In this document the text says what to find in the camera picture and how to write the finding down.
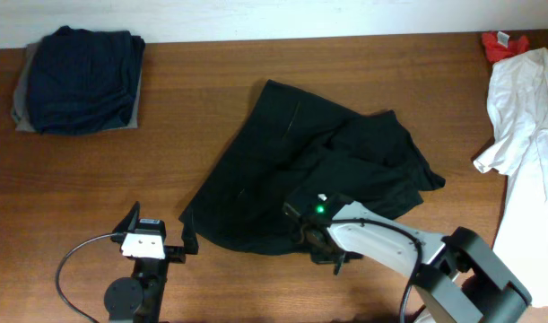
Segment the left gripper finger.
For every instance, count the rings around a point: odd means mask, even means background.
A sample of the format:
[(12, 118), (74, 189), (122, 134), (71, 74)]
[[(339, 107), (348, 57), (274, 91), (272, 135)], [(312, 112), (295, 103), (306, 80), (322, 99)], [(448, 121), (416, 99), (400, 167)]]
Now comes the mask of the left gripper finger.
[(184, 252), (189, 255), (197, 255), (199, 252), (199, 243), (196, 237), (193, 216), (191, 214), (182, 214), (180, 221), (183, 223), (181, 239), (184, 244)]
[(133, 231), (139, 219), (140, 208), (140, 203), (136, 201), (128, 214), (115, 226), (112, 232), (122, 234)]

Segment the black t-shirt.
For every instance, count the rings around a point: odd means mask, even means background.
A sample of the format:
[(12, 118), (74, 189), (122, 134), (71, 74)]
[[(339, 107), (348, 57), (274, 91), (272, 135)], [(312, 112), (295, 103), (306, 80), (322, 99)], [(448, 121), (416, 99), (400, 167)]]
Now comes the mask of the black t-shirt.
[(396, 219), (444, 185), (393, 111), (364, 116), (268, 81), (179, 219), (220, 247), (279, 256), (305, 249), (283, 213), (298, 188), (340, 193)]

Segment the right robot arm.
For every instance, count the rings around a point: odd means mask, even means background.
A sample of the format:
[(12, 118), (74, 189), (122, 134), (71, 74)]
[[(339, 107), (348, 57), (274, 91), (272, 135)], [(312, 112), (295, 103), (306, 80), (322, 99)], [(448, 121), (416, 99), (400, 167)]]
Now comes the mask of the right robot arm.
[(532, 304), (527, 288), (474, 231), (422, 231), (340, 196), (283, 206), (301, 237), (341, 267), (361, 255), (407, 277), (421, 322), (516, 322)]

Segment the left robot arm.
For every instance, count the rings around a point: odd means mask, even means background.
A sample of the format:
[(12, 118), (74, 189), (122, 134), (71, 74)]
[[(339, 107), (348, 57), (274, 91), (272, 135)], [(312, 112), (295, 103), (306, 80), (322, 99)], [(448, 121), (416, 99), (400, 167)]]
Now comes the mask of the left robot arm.
[(171, 264), (184, 264), (198, 253), (193, 216), (189, 214), (181, 233), (183, 244), (165, 243), (165, 222), (140, 216), (136, 202), (112, 231), (111, 240), (120, 245), (122, 256), (134, 262), (130, 276), (115, 280), (104, 294), (109, 321), (114, 323), (157, 322)]

